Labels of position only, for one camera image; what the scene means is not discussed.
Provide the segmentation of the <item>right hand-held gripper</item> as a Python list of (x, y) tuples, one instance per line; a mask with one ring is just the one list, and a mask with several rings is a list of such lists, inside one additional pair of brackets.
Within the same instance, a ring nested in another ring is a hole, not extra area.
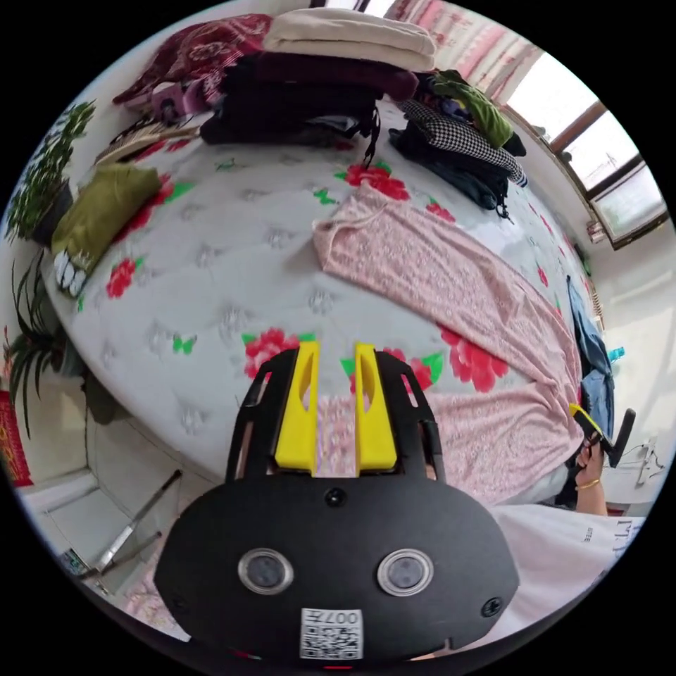
[(576, 423), (583, 431), (584, 438), (593, 445), (598, 444), (601, 450), (606, 454), (612, 454), (615, 451), (611, 440), (602, 432), (601, 428), (588, 416), (586, 411), (576, 403), (569, 404), (569, 413), (572, 418), (576, 418)]

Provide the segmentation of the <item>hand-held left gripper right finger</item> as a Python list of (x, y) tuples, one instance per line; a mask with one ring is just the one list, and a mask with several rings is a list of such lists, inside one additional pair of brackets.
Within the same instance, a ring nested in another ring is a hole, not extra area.
[(355, 345), (355, 451), (359, 472), (391, 472), (396, 447), (375, 347)]

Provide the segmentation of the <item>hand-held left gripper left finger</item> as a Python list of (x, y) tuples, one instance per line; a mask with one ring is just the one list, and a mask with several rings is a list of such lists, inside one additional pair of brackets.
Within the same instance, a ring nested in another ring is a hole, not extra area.
[(318, 373), (320, 345), (303, 341), (291, 352), (292, 371), (275, 449), (282, 470), (317, 468)]

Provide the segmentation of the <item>person's right hand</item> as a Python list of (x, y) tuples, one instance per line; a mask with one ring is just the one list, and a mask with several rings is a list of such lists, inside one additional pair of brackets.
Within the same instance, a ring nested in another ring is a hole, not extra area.
[(593, 487), (601, 480), (603, 451), (600, 443), (585, 440), (576, 460), (575, 484), (578, 489)]

